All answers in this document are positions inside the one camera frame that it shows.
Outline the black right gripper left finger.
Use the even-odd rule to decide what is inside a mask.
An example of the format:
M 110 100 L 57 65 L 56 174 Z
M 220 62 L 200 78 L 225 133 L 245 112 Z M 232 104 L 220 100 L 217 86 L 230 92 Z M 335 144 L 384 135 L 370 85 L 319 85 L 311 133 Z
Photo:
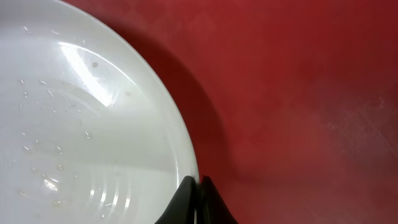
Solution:
M 194 224 L 196 205 L 196 182 L 185 176 L 164 213 L 155 224 Z

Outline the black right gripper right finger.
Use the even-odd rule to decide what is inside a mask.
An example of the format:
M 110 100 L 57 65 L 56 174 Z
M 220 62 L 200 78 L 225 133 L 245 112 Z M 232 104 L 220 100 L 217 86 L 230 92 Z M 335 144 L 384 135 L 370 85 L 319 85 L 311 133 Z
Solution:
M 203 176 L 199 188 L 198 223 L 238 224 L 208 176 Z

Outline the white plate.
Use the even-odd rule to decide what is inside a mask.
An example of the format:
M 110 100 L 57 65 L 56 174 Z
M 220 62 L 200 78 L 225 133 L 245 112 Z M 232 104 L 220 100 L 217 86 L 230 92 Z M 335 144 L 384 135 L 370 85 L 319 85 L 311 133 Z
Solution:
M 1 222 L 154 223 L 193 145 L 149 64 L 61 1 L 1 2 Z

